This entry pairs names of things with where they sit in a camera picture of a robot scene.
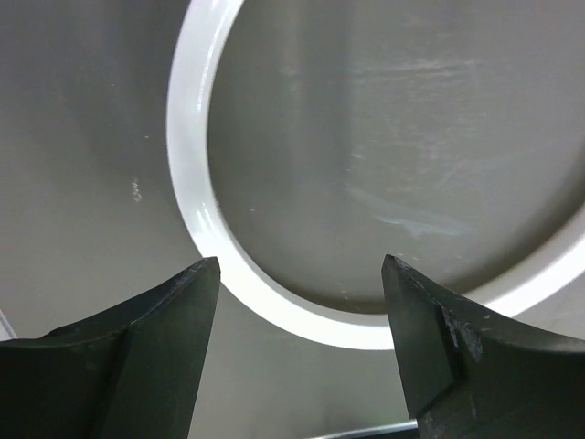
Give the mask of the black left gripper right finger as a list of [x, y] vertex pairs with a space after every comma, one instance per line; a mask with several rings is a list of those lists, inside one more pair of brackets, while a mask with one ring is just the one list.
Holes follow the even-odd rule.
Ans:
[[392, 255], [381, 277], [420, 437], [583, 437], [583, 340], [498, 314]]

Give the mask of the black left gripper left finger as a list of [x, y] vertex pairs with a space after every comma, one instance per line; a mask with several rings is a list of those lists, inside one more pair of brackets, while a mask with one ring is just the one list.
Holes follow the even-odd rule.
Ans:
[[214, 257], [96, 315], [1, 345], [4, 438], [186, 438], [220, 287]]

